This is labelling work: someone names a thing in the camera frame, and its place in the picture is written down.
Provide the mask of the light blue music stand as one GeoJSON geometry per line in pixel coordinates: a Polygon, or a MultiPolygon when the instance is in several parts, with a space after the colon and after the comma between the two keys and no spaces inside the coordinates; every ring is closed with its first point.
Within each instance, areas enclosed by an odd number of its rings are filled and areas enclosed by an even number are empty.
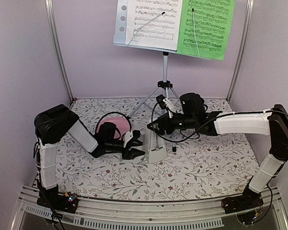
{"type": "Polygon", "coordinates": [[[226,85],[233,72],[234,55],[231,50],[226,48],[224,60],[203,59],[188,55],[181,55],[173,50],[166,50],[152,47],[128,46],[125,44],[127,26],[127,6],[129,0],[120,0],[117,4],[116,27],[113,43],[117,46],[141,48],[159,51],[163,58],[162,80],[158,82],[156,90],[161,89],[165,95],[174,94],[172,83],[168,79],[168,57],[170,54],[177,54],[187,57],[187,66],[195,65],[193,77],[198,79],[197,88],[200,92],[211,93],[215,96],[224,94],[226,85]]]}

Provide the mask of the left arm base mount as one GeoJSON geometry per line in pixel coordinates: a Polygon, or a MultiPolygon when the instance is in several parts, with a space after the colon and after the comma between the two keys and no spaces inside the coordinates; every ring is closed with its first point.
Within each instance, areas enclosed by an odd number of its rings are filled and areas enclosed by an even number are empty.
{"type": "Polygon", "coordinates": [[[48,207],[53,210],[64,211],[72,214],[76,213],[79,202],[77,194],[71,192],[60,194],[58,186],[47,190],[38,184],[38,188],[38,205],[48,207]]]}

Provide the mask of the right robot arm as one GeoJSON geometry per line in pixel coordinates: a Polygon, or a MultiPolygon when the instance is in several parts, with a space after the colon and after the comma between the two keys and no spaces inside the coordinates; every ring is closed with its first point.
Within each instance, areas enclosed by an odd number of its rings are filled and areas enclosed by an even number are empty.
{"type": "Polygon", "coordinates": [[[243,209],[249,209],[256,203],[257,195],[288,161],[288,114],[281,104],[254,112],[207,112],[207,106],[200,95],[186,93],[180,97],[183,112],[178,113],[170,99],[159,95],[156,100],[167,113],[152,120],[147,127],[161,138],[175,130],[186,129],[194,129],[195,133],[206,136],[242,133],[270,137],[268,156],[239,197],[238,203],[243,209]]]}

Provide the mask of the white metronome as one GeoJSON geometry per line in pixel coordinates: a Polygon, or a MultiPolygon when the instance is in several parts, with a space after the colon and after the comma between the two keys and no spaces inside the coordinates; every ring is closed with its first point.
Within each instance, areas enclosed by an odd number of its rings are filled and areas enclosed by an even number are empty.
{"type": "Polygon", "coordinates": [[[165,141],[150,129],[145,132],[143,149],[149,163],[156,163],[167,158],[165,141]]]}

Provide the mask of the green sheet music page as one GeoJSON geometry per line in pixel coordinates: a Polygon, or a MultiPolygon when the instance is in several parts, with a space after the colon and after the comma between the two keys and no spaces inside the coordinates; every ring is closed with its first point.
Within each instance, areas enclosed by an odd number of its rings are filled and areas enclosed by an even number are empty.
{"type": "Polygon", "coordinates": [[[235,5],[234,0],[184,0],[177,53],[224,60],[235,5]]]}

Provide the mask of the white sheet music page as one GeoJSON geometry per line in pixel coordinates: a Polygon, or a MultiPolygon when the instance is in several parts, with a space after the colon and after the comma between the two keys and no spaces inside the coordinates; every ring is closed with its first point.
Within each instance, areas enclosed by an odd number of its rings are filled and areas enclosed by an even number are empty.
{"type": "Polygon", "coordinates": [[[181,0],[130,0],[125,44],[177,50],[181,0]]]}

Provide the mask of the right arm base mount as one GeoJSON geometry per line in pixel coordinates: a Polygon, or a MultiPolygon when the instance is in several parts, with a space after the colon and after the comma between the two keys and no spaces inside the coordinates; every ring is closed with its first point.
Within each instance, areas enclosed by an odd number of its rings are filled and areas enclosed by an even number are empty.
{"type": "Polygon", "coordinates": [[[226,214],[259,207],[264,204],[263,199],[261,198],[261,193],[253,192],[249,188],[251,179],[245,186],[241,195],[233,197],[228,196],[222,199],[221,206],[226,214]]]}

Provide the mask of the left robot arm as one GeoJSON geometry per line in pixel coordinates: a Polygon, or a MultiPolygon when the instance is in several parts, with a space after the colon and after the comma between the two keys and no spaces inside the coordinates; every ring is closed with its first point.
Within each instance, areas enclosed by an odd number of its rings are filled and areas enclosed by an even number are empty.
{"type": "MultiPolygon", "coordinates": [[[[51,207],[57,208],[62,203],[58,194],[60,187],[57,184],[56,154],[60,141],[65,136],[72,138],[73,143],[80,146],[91,157],[97,159],[106,154],[120,153],[123,160],[132,160],[145,154],[138,149],[142,145],[139,141],[140,132],[132,130],[115,137],[119,132],[117,126],[111,122],[105,122],[99,131],[92,134],[82,123],[79,116],[63,104],[50,108],[35,117],[35,132],[37,137],[35,157],[38,172],[37,185],[43,193],[43,200],[51,207]]],[[[71,182],[88,180],[87,188],[80,185],[72,185],[72,190],[81,195],[89,197],[102,197],[113,199],[117,196],[121,199],[129,199],[129,196],[137,194],[140,189],[148,187],[140,175],[132,175],[128,185],[123,183],[127,179],[129,168],[109,169],[98,166],[81,171],[71,161],[73,179],[71,182]]]]}

